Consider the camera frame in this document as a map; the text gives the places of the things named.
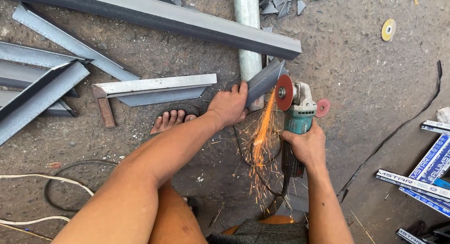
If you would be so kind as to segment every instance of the cutting disc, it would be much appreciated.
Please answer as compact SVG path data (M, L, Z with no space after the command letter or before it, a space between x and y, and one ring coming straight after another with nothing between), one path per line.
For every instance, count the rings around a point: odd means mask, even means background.
M278 92L281 87L286 89L286 94L284 98L280 98ZM292 85L292 80L287 74L283 74L278 78L277 87L275 88L275 99L277 101L278 108L282 111L289 109L292 104L292 99L294 97L294 86Z
M330 100L326 98L321 98L317 101L317 111L315 113L315 116L317 118L323 118L325 117L328 112L330 111L331 103Z
M388 19L386 22L384 22L383 27L381 27L381 38L384 41L389 41L392 39L392 37L395 34L395 29L397 25L395 23L395 20Z

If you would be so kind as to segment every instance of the dirty ground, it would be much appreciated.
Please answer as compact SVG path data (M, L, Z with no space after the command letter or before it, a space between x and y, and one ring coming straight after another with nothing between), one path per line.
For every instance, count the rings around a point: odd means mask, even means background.
M184 1L202 12L234 19L233 0ZM327 160L336 192L385 137L423 108L435 90L436 62L442 61L444 76L438 98L391 138L349 187L342 209L358 244L370 239L352 212L375 243L400 243L395 231L418 219L427 224L448 220L397 187L374 178L381 167L409 174L437 137L420 130L420 122L435 118L437 109L449 105L450 0L418 1L419 5L413 0L305 0L303 15L294 13L278 20L272 15L261 23L262 27L273 27L275 33L301 40L302 55L287 62L286 68L293 79L311 86L315 100L327 97L332 103L330 113L318 122L327 137ZM16 5L0 0L1 40L64 52L12 20ZM203 111L207 107L203 99L211 99L217 90L239 81L239 58L234 48L79 11L36 8L132 67L142 78L217 73L218 83L208 87L201 98L184 101ZM397 31L390 42L383 42L380 29L388 18L396 20ZM169 104L129 108L113 99L118 126L105 129L90 85L115 79L92 65L88 69L91 75L76 87L81 97L65 99L79 117L37 118L27 125L0 147L1 173L50 174L53 170L45 166L55 161L63 166L85 159L117 163L146 141L155 115ZM258 116L248 117L246 123L252 124ZM240 163L237 143L233 128L217 133L174 177L173 185L182 195L203 199L205 211L199 224L205 235L264 214L255 203L256 194L249 195L251 179L248 166ZM97 190L110 172L110 167L93 164L68 170L63 176ZM61 215L43 202L44 182L29 177L2 180L0 218L26 221ZM307 186L306 178L296 180L294 192L307 196L301 182ZM72 185L58 182L52 187L52 201L63 207L81 207L89 199L87 193ZM267 203L270 197L262 201ZM53 238L63 226L63 221L54 220L26 227ZM0 242L30 244L45 240L0 227Z

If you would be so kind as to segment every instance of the angle grinder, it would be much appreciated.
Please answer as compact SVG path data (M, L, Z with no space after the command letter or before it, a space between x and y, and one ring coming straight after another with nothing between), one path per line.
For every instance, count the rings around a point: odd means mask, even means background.
M289 75L278 78L275 95L278 108L284 112L284 130L303 134L311 128L312 118L317 112L317 103L312 100L308 84L292 81ZM291 145L282 142L282 171L284 174L283 197L288 193L291 177L303 177L305 166L295 157Z

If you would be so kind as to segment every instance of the galvanized steel pipe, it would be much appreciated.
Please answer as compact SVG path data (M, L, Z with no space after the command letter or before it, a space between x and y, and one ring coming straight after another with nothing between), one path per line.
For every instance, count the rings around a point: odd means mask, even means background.
M236 22L260 29L259 0L234 0L234 13ZM239 49L239 65L241 78L249 81L262 70L261 54ZM249 110L258 110L264 107L264 96L248 106Z

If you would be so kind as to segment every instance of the yellow cutting disc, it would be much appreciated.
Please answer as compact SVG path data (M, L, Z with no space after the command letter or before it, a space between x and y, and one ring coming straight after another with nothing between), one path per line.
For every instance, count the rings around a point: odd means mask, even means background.
M396 23L395 21L390 18L384 22L383 27L381 27L381 38L384 41L389 41L395 34L396 29Z

